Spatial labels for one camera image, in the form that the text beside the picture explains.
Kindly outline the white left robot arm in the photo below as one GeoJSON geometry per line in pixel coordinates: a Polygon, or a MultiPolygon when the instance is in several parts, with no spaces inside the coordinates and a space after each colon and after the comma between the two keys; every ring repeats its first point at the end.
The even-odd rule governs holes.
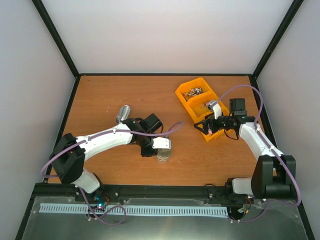
{"type": "Polygon", "coordinates": [[[61,183],[78,186],[92,201],[103,198],[104,188],[94,174],[84,168],[85,161],[109,149],[136,144],[142,157],[152,157],[160,149],[171,149],[171,141],[155,134],[163,124],[155,114],[146,119],[128,118],[105,131],[87,136],[64,135],[50,158],[52,168],[61,183]]]}

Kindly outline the yellow star candy bin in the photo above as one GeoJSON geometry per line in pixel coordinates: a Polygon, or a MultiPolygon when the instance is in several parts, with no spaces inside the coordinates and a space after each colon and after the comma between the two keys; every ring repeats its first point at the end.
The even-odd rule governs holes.
{"type": "Polygon", "coordinates": [[[211,131],[211,129],[209,127],[207,127],[207,130],[208,130],[208,134],[204,134],[203,132],[201,133],[201,135],[204,137],[206,142],[211,141],[211,140],[215,140],[215,139],[224,135],[223,129],[219,130],[217,132],[213,132],[213,131],[211,131]]]}

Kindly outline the clear glass jar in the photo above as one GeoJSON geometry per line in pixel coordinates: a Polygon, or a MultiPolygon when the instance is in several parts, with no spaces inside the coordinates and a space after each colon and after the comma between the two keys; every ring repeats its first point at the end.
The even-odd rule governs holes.
{"type": "Polygon", "coordinates": [[[171,157],[170,156],[163,156],[163,155],[156,155],[155,156],[155,161],[158,164],[167,164],[170,161],[171,157]]]}

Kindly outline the silver metal scoop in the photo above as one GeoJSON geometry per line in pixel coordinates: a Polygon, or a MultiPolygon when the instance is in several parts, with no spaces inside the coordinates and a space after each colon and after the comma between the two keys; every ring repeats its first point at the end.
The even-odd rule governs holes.
{"type": "Polygon", "coordinates": [[[129,117],[130,111],[131,107],[129,105],[123,105],[117,113],[116,123],[120,124],[125,121],[129,117]]]}

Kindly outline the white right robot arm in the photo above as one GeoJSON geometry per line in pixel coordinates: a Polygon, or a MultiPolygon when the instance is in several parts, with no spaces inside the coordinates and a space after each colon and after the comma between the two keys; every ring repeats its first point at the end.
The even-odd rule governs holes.
{"type": "Polygon", "coordinates": [[[296,161],[272,145],[257,118],[248,115],[245,99],[231,98],[228,115],[223,114],[214,100],[209,101],[206,107],[211,113],[195,123],[194,127],[204,135],[233,130],[236,139],[245,141],[257,161],[252,177],[228,179],[225,183],[226,192],[258,199],[294,199],[297,196],[293,182],[296,161]]]}

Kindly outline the gold jar lid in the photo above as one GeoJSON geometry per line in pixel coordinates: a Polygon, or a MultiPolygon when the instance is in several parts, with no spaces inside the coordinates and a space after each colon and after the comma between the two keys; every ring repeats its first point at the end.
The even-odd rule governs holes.
{"type": "Polygon", "coordinates": [[[156,156],[171,156],[172,150],[171,149],[163,149],[160,148],[157,150],[157,155],[156,156]]]}

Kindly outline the yellow popsicle candy bin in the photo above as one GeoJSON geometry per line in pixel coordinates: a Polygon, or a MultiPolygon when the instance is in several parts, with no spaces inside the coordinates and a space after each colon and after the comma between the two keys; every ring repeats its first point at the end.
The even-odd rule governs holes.
{"type": "Polygon", "coordinates": [[[212,100],[218,100],[218,96],[213,90],[210,90],[193,96],[186,102],[185,109],[194,123],[202,121],[205,116],[212,113],[206,106],[212,100]]]}

